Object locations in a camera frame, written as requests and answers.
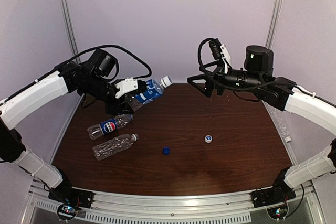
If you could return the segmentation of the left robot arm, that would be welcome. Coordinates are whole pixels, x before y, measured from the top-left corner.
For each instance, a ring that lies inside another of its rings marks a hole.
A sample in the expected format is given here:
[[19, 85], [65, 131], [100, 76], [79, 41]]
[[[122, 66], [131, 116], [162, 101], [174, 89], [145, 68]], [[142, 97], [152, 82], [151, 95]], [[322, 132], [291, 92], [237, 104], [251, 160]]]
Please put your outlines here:
[[[119, 49], [143, 65], [148, 74], [122, 80], [109, 78], [112, 69], [118, 69], [117, 59], [106, 51]], [[81, 54], [91, 52], [90, 58], [82, 63], [70, 58], [34, 80], [29, 85], [1, 101], [1, 160], [14, 163], [28, 174], [38, 178], [51, 193], [61, 200], [69, 201], [74, 189], [64, 172], [44, 161], [23, 143], [17, 127], [23, 121], [33, 119], [33, 125], [42, 131], [51, 116], [42, 116], [48, 104], [73, 92], [90, 95], [105, 104], [110, 115], [132, 114], [134, 110], [126, 103], [130, 93], [144, 91], [143, 78], [150, 77], [150, 66], [127, 49], [117, 45], [102, 45], [89, 48]]]

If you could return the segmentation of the clear unlabeled plastic bottle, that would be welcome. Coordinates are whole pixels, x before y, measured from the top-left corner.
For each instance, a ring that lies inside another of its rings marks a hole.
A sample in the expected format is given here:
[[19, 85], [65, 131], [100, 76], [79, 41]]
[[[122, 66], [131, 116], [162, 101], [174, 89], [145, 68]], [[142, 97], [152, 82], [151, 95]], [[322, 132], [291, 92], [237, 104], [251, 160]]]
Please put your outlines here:
[[123, 134], [92, 148], [98, 161], [129, 149], [139, 139], [138, 134]]

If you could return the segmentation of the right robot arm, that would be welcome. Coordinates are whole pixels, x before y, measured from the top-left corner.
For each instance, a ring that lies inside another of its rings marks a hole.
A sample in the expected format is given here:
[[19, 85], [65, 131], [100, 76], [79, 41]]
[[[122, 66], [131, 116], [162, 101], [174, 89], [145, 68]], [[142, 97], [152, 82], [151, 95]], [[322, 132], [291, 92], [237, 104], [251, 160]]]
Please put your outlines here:
[[[224, 44], [217, 39], [205, 39], [198, 47], [197, 59], [201, 74], [187, 79], [206, 97], [213, 90], [222, 95], [250, 92], [256, 101], [264, 101], [278, 111], [300, 116], [335, 134], [335, 105], [297, 85], [285, 77], [274, 77], [274, 53], [263, 46], [246, 48], [244, 67], [234, 69]], [[282, 193], [327, 173], [335, 173], [335, 141], [306, 161], [283, 169], [274, 181], [273, 189]]]

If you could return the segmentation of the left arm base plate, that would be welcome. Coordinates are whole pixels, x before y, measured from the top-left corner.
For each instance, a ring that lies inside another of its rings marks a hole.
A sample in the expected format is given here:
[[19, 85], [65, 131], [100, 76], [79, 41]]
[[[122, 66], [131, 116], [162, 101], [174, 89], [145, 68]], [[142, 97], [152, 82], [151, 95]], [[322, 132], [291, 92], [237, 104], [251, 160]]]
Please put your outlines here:
[[94, 193], [92, 191], [75, 189], [73, 187], [52, 188], [48, 198], [79, 208], [91, 208]]

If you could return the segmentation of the white blue-printed bottle cap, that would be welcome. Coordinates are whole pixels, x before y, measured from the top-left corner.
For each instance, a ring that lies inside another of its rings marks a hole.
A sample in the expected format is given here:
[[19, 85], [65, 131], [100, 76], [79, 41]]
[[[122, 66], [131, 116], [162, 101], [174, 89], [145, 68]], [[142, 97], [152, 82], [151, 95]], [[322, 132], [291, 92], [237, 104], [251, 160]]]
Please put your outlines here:
[[172, 85], [172, 79], [170, 78], [170, 76], [165, 76], [161, 78], [160, 82], [164, 88], [167, 88], [170, 85]]

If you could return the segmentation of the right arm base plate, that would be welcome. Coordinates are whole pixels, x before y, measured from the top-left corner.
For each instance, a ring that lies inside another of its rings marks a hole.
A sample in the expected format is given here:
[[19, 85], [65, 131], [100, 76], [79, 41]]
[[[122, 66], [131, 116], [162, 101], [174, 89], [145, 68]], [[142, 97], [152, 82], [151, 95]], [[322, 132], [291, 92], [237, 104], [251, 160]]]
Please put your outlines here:
[[280, 187], [261, 189], [258, 188], [250, 193], [255, 208], [269, 206], [294, 199], [296, 193], [293, 190], [286, 190]]

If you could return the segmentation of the blue bottle cap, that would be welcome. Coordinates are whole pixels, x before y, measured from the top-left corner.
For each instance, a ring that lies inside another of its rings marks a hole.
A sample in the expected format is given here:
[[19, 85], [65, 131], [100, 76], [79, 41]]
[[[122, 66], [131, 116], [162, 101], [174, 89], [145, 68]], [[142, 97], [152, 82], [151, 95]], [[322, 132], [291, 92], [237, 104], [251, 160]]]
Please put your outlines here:
[[171, 152], [171, 149], [169, 147], [163, 147], [162, 154], [163, 155], [169, 155]]

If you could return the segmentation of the Pepsi label plastic bottle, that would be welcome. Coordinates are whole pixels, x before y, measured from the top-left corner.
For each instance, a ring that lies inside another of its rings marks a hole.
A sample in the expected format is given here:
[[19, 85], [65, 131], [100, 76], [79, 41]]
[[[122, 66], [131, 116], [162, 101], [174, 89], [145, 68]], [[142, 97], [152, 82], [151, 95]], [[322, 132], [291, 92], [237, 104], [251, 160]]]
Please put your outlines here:
[[133, 121], [132, 114], [117, 115], [114, 118], [108, 119], [104, 122], [88, 127], [87, 132], [90, 139], [96, 140], [115, 130], [127, 126], [132, 121]]

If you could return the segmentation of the blue label water bottle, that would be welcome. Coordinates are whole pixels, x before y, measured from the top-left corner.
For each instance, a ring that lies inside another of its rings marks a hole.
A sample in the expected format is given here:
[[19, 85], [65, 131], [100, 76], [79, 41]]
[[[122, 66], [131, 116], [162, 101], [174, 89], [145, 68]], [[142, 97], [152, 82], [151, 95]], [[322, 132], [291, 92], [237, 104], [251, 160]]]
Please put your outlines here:
[[131, 109], [136, 111], [144, 105], [147, 105], [160, 98], [164, 92], [164, 89], [165, 88], [162, 86], [160, 79], [150, 79], [146, 82], [145, 91], [139, 94], [128, 93], [125, 98]]

